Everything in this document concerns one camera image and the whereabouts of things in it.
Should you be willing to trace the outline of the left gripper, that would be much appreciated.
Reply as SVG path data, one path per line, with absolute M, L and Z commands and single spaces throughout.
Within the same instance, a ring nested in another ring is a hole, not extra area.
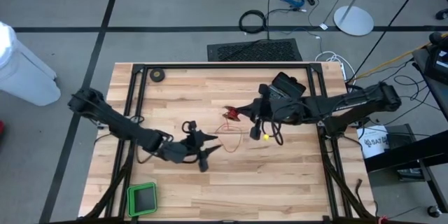
M 162 159 L 178 163 L 199 162 L 199 170 L 205 172 L 209 166 L 207 158 L 214 151 L 217 151 L 221 145 L 213 146 L 202 150 L 205 141 L 212 141 L 218 137 L 203 133 L 197 129 L 197 123 L 185 121 L 181 129 L 187 134 L 187 137 L 179 142 L 170 141 L 162 147 Z

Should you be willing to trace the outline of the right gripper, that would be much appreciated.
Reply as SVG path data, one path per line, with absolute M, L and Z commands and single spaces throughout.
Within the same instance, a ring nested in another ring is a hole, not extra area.
M 305 106 L 292 98 L 271 98 L 271 89 L 266 84 L 260 84 L 258 92 L 259 98 L 255 98 L 250 104 L 237 107 L 236 110 L 242 115 L 248 117 L 254 123 L 250 129 L 249 136 L 254 140 L 260 140 L 261 133 L 264 131 L 264 123 L 269 122 L 272 133 L 267 137 L 274 137 L 276 141 L 283 141 L 281 126 L 288 121 L 298 120 L 300 109 Z

